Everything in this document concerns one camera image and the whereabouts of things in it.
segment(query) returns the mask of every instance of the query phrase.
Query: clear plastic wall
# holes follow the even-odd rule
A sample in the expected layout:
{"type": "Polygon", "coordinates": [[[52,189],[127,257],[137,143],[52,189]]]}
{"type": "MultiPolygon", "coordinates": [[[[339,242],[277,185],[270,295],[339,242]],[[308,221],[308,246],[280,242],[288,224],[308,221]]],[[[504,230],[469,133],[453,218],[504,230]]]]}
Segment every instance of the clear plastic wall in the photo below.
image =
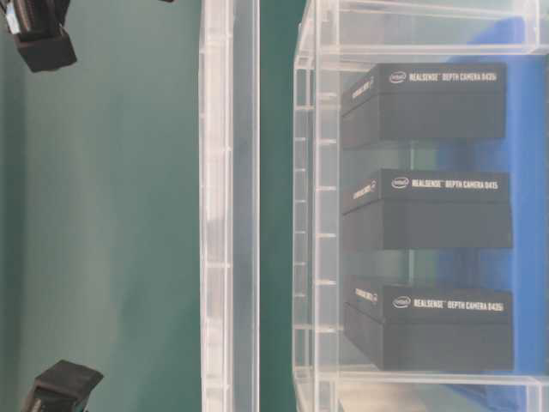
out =
{"type": "Polygon", "coordinates": [[[202,2],[202,410],[258,410],[259,2],[202,2]]]}
{"type": "Polygon", "coordinates": [[[307,2],[293,107],[293,377],[302,412],[549,410],[548,6],[307,2]],[[453,97],[432,98],[450,83],[453,97]],[[457,202],[451,182],[475,187],[474,196],[457,202]],[[416,183],[427,199],[400,197],[416,183]],[[437,185],[445,198],[425,194],[437,185]],[[502,197],[481,202],[483,190],[502,197]],[[364,282],[382,286],[374,293],[364,282]],[[389,300],[390,288],[401,293],[389,300]],[[493,294],[506,305],[494,309],[493,294]],[[446,314],[422,317],[436,305],[446,314]],[[419,312],[395,315],[409,308],[419,312]],[[507,317],[481,321],[490,311],[507,317]]]}

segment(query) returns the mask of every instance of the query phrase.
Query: black product box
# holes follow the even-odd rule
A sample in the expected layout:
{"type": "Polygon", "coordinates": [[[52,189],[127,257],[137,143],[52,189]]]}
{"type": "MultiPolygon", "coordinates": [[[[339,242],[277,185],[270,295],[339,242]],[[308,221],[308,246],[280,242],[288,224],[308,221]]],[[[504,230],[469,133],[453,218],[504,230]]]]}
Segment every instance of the black product box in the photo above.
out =
{"type": "Polygon", "coordinates": [[[348,251],[513,246],[507,173],[382,169],[341,210],[348,251]]]}
{"type": "Polygon", "coordinates": [[[341,146],[501,139],[505,64],[378,64],[341,98],[341,146]]]}
{"type": "Polygon", "coordinates": [[[388,371],[513,369],[511,293],[418,288],[353,278],[345,335],[388,371]]]}

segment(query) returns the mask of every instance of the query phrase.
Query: intel logo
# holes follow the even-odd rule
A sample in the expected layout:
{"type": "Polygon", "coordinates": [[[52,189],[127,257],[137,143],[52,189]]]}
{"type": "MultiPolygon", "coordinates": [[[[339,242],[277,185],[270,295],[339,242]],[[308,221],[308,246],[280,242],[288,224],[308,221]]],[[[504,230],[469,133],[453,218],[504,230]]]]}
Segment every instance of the intel logo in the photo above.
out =
{"type": "Polygon", "coordinates": [[[389,76],[389,81],[393,84],[399,84],[404,81],[406,81],[407,74],[403,71],[396,71],[395,73],[391,73],[391,76],[389,76]]]}
{"type": "Polygon", "coordinates": [[[410,185],[409,178],[394,178],[391,182],[391,186],[395,189],[406,189],[410,185]]]}
{"type": "Polygon", "coordinates": [[[393,306],[397,309],[406,309],[412,305],[412,300],[408,296],[400,296],[393,300],[393,306]]]}

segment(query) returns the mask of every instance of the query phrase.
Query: green backdrop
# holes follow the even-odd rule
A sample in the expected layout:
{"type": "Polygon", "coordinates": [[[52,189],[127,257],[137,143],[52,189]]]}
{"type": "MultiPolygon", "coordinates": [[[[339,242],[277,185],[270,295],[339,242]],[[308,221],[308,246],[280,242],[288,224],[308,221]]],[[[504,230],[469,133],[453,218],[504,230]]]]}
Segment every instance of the green backdrop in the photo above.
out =
{"type": "MultiPolygon", "coordinates": [[[[262,411],[293,411],[292,60],[304,0],[262,1],[262,411]]],[[[94,411],[200,410],[200,1],[75,0],[80,63],[0,41],[0,410],[61,358],[94,411]]]]}
{"type": "Polygon", "coordinates": [[[262,412],[294,411],[292,386],[293,54],[305,0],[261,7],[262,412]]]}

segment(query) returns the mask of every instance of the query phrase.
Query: black 3d printed part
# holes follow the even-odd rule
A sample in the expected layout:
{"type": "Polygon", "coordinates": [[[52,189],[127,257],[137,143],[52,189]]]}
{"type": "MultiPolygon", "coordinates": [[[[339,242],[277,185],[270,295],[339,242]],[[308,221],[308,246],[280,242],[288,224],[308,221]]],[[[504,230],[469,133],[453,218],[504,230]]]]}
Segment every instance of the black 3d printed part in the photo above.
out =
{"type": "Polygon", "coordinates": [[[33,73],[57,70],[77,61],[69,35],[64,31],[59,37],[29,42],[21,41],[15,36],[15,44],[33,73]]]}
{"type": "Polygon", "coordinates": [[[80,412],[102,379],[93,369],[61,360],[34,380],[23,412],[80,412]]]}

